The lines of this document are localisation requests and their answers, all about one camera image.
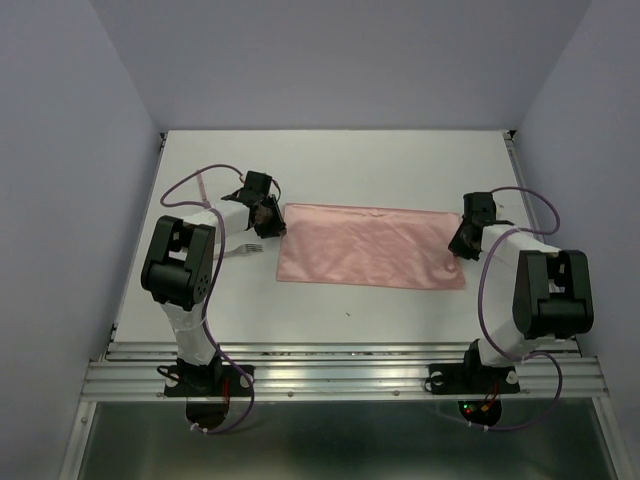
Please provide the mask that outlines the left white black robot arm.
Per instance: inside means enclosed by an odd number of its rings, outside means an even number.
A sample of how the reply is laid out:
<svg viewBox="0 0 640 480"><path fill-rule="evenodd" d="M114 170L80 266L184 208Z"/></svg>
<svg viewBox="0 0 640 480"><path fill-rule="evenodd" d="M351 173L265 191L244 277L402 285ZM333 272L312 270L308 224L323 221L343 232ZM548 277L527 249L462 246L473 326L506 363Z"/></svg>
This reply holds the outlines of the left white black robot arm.
<svg viewBox="0 0 640 480"><path fill-rule="evenodd" d="M206 195L202 171L186 178L198 181L198 200L170 202L167 193L161 196L165 208L190 206L197 212L182 218L163 215L157 220L141 272L142 288L168 317L179 361L191 366L188 382L202 394L213 393L222 384L223 371L212 363L220 353L206 313L227 253L227 238L245 231L261 239L278 238L287 231L278 205L281 191L273 177L227 168L239 176L240 187L216 203Z"/></svg>

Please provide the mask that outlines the pink cloth napkin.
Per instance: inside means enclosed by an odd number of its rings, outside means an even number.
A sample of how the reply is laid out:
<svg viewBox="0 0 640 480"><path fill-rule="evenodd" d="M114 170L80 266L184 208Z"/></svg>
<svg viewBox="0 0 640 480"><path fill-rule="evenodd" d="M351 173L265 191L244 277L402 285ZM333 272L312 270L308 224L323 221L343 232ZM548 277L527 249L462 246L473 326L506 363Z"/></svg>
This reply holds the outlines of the pink cloth napkin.
<svg viewBox="0 0 640 480"><path fill-rule="evenodd" d="M460 225L449 212L288 204L281 282L411 290L462 290L448 244Z"/></svg>

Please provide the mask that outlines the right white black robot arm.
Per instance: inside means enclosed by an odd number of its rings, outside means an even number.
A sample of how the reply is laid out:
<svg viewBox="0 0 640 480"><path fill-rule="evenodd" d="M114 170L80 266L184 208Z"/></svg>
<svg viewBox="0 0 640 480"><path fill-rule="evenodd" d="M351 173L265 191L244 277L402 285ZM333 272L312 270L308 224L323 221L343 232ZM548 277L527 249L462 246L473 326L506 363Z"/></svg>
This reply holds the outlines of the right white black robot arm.
<svg viewBox="0 0 640 480"><path fill-rule="evenodd" d="M586 254L548 245L537 239L539 231L499 219L494 195L504 190L465 194L462 220L448 245L460 259L485 257L477 294L482 337L470 345L460 366L461 381L472 390L491 384L496 368L542 356L543 346L587 333L594 323ZM515 284L510 316L489 330L484 292L495 259L515 272Z"/></svg>

